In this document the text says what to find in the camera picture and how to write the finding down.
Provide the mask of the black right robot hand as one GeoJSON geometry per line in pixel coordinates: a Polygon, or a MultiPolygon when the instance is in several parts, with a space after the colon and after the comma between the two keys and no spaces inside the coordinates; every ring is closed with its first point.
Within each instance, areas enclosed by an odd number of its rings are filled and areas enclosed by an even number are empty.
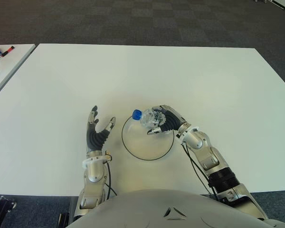
{"type": "Polygon", "coordinates": [[[153,111],[159,112],[165,116],[165,122],[160,126],[150,129],[147,134],[158,134],[167,131],[178,131],[182,134],[191,126],[176,110],[168,105],[159,105],[152,107],[153,111]]]}

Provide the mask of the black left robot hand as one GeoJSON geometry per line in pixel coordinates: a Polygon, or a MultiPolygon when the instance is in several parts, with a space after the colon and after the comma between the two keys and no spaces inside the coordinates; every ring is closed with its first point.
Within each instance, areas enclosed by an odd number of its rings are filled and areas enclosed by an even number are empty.
{"type": "Polygon", "coordinates": [[[100,132],[96,131],[96,125],[99,122],[99,119],[96,119],[98,114],[98,107],[95,105],[87,120],[87,128],[86,128],[86,148],[87,153],[93,151],[101,151],[105,141],[107,140],[111,130],[114,128],[116,123],[116,118],[112,117],[107,126],[100,132]]]}

